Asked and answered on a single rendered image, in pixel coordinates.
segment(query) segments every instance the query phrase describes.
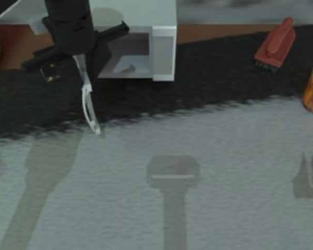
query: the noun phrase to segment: red brush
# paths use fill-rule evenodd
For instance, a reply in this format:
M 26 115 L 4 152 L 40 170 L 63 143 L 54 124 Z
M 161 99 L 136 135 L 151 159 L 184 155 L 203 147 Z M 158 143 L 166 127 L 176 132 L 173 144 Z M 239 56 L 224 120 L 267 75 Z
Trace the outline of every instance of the red brush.
M 296 38 L 293 19 L 287 17 L 281 25 L 274 27 L 255 54 L 256 66 L 273 72 L 283 65 Z

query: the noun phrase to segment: brush handle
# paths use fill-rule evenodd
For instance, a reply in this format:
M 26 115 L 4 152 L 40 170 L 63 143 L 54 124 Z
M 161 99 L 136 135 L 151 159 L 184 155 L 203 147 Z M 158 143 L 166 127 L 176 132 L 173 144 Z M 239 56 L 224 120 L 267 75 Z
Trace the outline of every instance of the brush handle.
M 293 26 L 293 20 L 291 17 L 287 17 L 284 19 L 281 25 L 276 28 L 276 33 L 274 34 L 272 40 L 268 45 L 268 52 L 270 54 L 274 54 L 278 51 L 280 46 L 282 45 L 286 35 L 290 31 Z

